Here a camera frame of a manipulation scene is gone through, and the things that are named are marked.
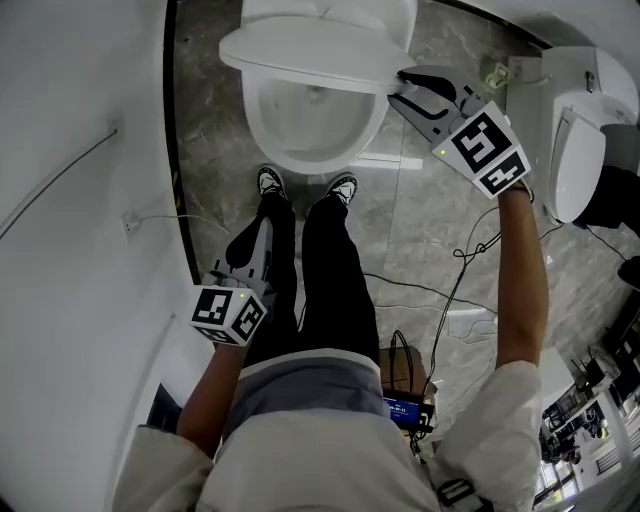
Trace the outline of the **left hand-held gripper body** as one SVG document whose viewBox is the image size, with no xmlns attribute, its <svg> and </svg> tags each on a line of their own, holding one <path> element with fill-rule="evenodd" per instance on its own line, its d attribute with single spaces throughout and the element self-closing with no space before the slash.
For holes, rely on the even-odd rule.
<svg viewBox="0 0 640 512">
<path fill-rule="evenodd" d="M 189 324 L 209 341 L 247 346 L 273 309 L 276 293 L 255 268 L 219 266 L 196 286 Z"/>
</svg>

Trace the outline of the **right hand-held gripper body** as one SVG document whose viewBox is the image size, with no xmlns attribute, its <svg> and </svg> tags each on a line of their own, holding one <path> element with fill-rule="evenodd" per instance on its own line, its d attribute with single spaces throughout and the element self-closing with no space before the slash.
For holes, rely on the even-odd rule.
<svg viewBox="0 0 640 512">
<path fill-rule="evenodd" d="M 508 117 L 494 101 L 454 121 L 444 134 L 432 154 L 487 198 L 496 198 L 531 171 Z"/>
</svg>

